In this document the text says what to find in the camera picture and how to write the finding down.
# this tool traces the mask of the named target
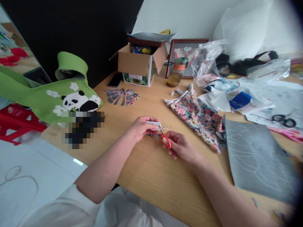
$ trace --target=black phone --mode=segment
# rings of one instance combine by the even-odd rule
[[[122,81],[122,74],[116,74],[111,79],[111,81],[108,83],[108,87],[119,87],[120,83]]]

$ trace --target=red chair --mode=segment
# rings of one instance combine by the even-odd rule
[[[17,103],[9,104],[0,110],[0,139],[13,143],[15,146],[20,143],[13,141],[14,139],[32,130],[43,132],[46,128],[47,126],[39,123],[39,119],[32,111],[24,109]],[[6,135],[8,129],[16,132]]]

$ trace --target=white sleeve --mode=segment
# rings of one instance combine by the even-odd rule
[[[93,227],[100,206],[85,197],[73,184],[56,200],[39,208],[22,227]]]

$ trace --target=hand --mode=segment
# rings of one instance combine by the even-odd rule
[[[138,117],[125,134],[128,134],[131,138],[133,138],[135,143],[139,142],[146,134],[158,134],[158,131],[150,130],[158,129],[158,125],[148,124],[146,121],[160,122],[157,118],[151,116]]]
[[[200,161],[203,158],[203,156],[188,141],[185,135],[174,131],[168,131],[166,135],[170,139],[171,149],[167,148],[165,145],[168,144],[166,138],[163,138],[162,140],[163,143],[165,143],[163,144],[163,148],[165,148],[168,154],[174,159],[180,157],[190,165],[194,165],[197,161]]]

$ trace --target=picture frame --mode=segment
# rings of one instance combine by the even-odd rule
[[[189,63],[187,68],[184,70],[184,74],[182,76],[183,79],[192,79],[193,78],[193,70],[191,68],[191,64],[195,59],[195,51],[198,48],[199,44],[207,43],[209,39],[201,38],[201,39],[173,39],[170,45],[170,51],[168,56],[169,62],[175,62],[175,60],[179,57],[187,57],[189,59]],[[168,78],[173,65],[167,66],[166,76]]]

